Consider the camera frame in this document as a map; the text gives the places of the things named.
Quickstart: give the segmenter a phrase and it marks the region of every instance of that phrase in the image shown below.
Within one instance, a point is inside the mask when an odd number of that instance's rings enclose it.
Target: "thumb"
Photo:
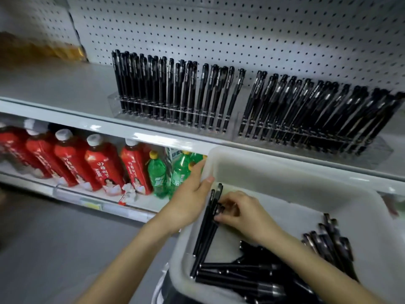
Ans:
[[[214,217],[214,220],[238,229],[239,217],[237,216],[220,213]]]
[[[205,178],[200,183],[200,187],[197,189],[197,193],[199,195],[206,197],[208,195],[208,192],[211,189],[211,185],[214,182],[214,180],[215,180],[215,178],[213,176],[209,176],[209,177]]]

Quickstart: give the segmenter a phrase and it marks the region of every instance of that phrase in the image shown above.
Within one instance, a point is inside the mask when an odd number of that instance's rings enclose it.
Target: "green plastic bottle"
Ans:
[[[173,165],[170,197],[173,196],[179,185],[181,185],[190,175],[190,169],[188,168],[190,162],[190,152],[182,151],[180,158]]]
[[[190,155],[190,160],[195,163],[200,162],[202,159],[203,159],[203,155],[200,155],[199,153],[194,152]]]
[[[164,198],[167,195],[166,165],[159,159],[155,150],[149,152],[149,157],[151,160],[148,165],[148,173],[154,194],[159,198]]]

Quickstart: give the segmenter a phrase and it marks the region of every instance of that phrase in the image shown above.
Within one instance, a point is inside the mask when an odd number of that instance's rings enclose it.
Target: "white perforated panel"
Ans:
[[[45,43],[80,45],[68,11],[54,0],[1,0],[0,30]]]
[[[401,0],[68,0],[89,61],[129,50],[399,90]]]

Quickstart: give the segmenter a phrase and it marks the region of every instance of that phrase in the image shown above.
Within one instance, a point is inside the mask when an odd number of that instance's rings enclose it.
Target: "red bottle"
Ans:
[[[24,121],[30,138],[26,142],[27,149],[44,165],[58,184],[75,186],[77,181],[63,162],[55,155],[53,149],[57,140],[48,131],[48,123],[28,118]]]
[[[87,137],[90,148],[86,150],[85,160],[96,173],[99,183],[107,195],[121,195],[125,184],[124,168],[119,161],[117,149],[111,143],[104,142],[99,134]]]
[[[125,143],[126,146],[122,149],[121,159],[128,171],[131,184],[138,193],[151,194],[153,188],[147,169],[150,147],[130,138],[126,138]]]
[[[46,170],[41,162],[26,148],[29,135],[21,128],[6,126],[0,123],[0,144],[17,161],[29,169],[37,178],[51,178],[52,175]]]
[[[63,161],[79,185],[88,191],[101,189],[93,169],[84,159],[86,150],[89,149],[88,144],[73,136],[69,129],[61,129],[55,136],[59,140],[55,145],[55,155]]]

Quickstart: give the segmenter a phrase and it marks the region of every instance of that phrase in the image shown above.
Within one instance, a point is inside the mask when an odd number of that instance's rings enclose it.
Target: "plastic bin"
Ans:
[[[224,185],[223,194],[241,189],[258,198],[275,221],[297,238],[316,230],[322,213],[329,213],[352,244],[360,282],[386,301],[405,303],[405,243],[375,191],[278,163],[268,155],[227,147],[210,151],[202,178],[209,175]],[[173,286],[206,304],[244,303],[232,291],[198,284],[190,278],[192,251],[202,218],[203,214],[179,235],[170,260]],[[220,226],[206,262],[231,262],[239,257],[240,239],[228,227]]]

